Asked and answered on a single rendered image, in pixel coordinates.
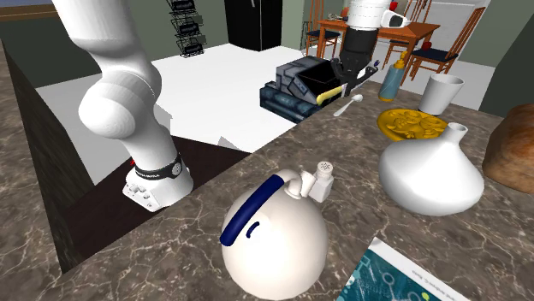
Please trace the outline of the blue bottle yellow cap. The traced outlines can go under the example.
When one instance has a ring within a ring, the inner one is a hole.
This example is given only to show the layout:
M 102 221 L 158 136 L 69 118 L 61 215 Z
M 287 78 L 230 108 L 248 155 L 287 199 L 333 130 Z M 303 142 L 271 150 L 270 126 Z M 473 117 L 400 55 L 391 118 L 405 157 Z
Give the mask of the blue bottle yellow cap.
M 380 100 L 384 102 L 392 102 L 396 97 L 406 70 L 406 54 L 407 52 L 403 51 L 400 54 L 400 59 L 389 67 L 378 93 L 378 98 Z

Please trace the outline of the yellow embossed plate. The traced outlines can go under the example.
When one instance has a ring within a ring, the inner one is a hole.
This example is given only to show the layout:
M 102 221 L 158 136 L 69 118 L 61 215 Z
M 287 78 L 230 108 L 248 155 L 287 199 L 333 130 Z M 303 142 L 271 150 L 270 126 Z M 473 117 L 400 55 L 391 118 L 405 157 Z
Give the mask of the yellow embossed plate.
M 377 117 L 381 132 L 393 141 L 439 137 L 447 122 L 413 109 L 388 109 Z

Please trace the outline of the brown bread loaf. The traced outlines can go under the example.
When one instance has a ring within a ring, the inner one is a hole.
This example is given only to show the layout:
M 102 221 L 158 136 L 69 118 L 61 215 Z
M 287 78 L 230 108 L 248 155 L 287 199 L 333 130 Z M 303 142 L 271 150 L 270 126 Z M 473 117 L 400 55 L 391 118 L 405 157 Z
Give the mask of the brown bread loaf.
M 488 178 L 534 194 L 534 103 L 508 111 L 489 137 L 482 167 Z

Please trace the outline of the black refrigerator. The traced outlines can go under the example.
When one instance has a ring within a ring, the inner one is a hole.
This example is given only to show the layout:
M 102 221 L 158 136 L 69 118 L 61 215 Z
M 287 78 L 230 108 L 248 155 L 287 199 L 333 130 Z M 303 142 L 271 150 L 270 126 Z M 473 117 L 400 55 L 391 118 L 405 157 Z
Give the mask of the black refrigerator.
M 262 51 L 281 45 L 282 0 L 224 0 L 228 41 Z

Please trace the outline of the white spoon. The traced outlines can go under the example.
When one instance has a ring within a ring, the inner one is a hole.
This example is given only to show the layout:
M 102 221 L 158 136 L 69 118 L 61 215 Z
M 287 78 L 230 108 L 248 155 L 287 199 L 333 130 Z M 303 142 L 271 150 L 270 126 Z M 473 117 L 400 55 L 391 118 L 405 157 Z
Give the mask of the white spoon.
M 337 117 L 340 116 L 352 103 L 359 103 L 363 100 L 363 96 L 361 94 L 356 94 L 351 97 L 351 100 L 348 101 L 345 105 L 343 105 L 341 108 L 339 108 L 333 116 Z

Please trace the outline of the dark robot stand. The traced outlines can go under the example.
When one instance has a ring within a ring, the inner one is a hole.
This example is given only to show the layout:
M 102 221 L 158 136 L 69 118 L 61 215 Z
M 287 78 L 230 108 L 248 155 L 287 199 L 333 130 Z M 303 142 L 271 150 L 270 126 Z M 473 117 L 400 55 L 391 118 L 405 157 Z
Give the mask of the dark robot stand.
M 191 139 L 173 137 L 173 141 L 190 170 L 195 189 L 248 156 L 243 150 Z M 73 263 L 62 266 L 63 273 L 155 215 L 122 193 L 132 168 L 127 159 L 63 214 L 78 256 Z

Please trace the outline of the wooden chair dark seat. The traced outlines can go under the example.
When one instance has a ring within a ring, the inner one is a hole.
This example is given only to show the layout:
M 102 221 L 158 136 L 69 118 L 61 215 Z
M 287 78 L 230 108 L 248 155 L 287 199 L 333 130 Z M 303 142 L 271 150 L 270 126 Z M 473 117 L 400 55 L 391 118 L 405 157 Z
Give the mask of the wooden chair dark seat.
M 472 35 L 475 26 L 479 22 L 485 10 L 485 7 L 476 8 L 473 10 L 458 38 L 454 41 L 449 50 L 438 50 L 430 47 L 427 50 L 419 49 L 413 51 L 407 65 L 407 74 L 404 75 L 403 81 L 406 79 L 406 77 L 414 80 L 420 68 L 434 71 L 437 74 L 447 74 L 454 64 L 456 58 L 459 56 L 460 51 L 465 46 L 466 41 Z
M 309 49 L 316 45 L 316 56 L 323 58 L 323 53 L 327 46 L 332 46 L 332 55 L 335 54 L 338 39 L 341 34 L 337 31 L 327 30 L 318 22 L 323 19 L 323 0 L 311 0 L 309 19 L 304 30 L 306 55 Z
M 426 22 L 427 16 L 429 14 L 430 6 L 432 0 L 409 0 L 404 12 L 404 16 L 409 17 L 410 21 L 418 21 L 421 15 L 424 15 L 423 23 Z M 402 53 L 402 50 L 396 50 L 395 47 L 406 48 L 408 46 L 407 41 L 402 40 L 390 40 L 389 48 L 387 54 L 384 58 L 383 67 L 389 62 L 389 58 L 392 52 Z

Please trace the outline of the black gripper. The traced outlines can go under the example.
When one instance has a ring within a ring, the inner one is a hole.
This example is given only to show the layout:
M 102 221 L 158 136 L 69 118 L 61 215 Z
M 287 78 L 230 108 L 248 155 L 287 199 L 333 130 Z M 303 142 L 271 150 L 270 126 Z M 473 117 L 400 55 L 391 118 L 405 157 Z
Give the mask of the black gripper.
M 367 66 L 371 61 L 377 42 L 377 34 L 377 29 L 366 31 L 348 27 L 340 58 L 335 57 L 330 61 L 335 77 L 340 83 L 348 82 L 347 94 L 350 94 L 354 88 L 363 84 L 378 71 L 378 61 Z M 351 74 L 358 74 L 357 78 L 350 80 Z

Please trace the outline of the white wide-bottomed vase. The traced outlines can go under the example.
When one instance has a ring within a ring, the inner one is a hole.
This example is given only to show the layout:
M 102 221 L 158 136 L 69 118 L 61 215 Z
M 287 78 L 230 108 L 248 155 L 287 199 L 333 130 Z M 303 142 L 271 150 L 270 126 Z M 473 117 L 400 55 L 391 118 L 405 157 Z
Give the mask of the white wide-bottomed vase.
M 378 163 L 385 193 L 421 215 L 444 216 L 470 209 L 482 197 L 484 178 L 460 148 L 468 128 L 448 123 L 433 139 L 389 145 Z

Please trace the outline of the white salt shaker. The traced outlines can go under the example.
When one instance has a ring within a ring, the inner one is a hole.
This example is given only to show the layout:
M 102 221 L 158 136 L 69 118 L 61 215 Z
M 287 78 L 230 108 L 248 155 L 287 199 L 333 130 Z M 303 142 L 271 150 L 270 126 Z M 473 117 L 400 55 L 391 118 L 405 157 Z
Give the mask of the white salt shaker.
M 322 203 L 330 194 L 334 177 L 333 165 L 330 162 L 319 162 L 314 176 L 317 178 L 310 190 L 309 196 L 315 201 Z

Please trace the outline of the white cup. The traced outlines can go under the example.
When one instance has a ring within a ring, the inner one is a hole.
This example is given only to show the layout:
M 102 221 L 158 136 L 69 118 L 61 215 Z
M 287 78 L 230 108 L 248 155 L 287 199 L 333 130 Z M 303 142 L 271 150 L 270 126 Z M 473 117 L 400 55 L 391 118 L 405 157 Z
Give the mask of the white cup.
M 441 115 L 464 84 L 465 81 L 457 76 L 432 74 L 424 89 L 418 109 L 429 115 Z

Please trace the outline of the wooden dining table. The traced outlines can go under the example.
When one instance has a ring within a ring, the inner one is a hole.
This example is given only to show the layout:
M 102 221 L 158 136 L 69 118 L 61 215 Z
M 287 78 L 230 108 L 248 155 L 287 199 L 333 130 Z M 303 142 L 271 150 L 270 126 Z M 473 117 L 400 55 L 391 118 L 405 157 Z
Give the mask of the wooden dining table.
M 348 27 L 356 30 L 378 30 L 377 38 L 407 41 L 407 52 L 411 54 L 415 44 L 423 39 L 430 40 L 432 33 L 439 27 L 436 24 L 412 22 L 404 15 L 390 10 L 391 0 L 351 0 L 348 19 L 320 20 L 318 23 L 327 30 L 342 33 L 341 49 Z

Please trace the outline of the teal and white book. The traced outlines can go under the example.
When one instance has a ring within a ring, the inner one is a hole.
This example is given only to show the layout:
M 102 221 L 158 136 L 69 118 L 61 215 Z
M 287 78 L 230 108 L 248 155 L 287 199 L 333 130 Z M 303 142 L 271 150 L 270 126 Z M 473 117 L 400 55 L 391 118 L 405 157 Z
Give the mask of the teal and white book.
M 471 301 L 374 238 L 335 301 Z

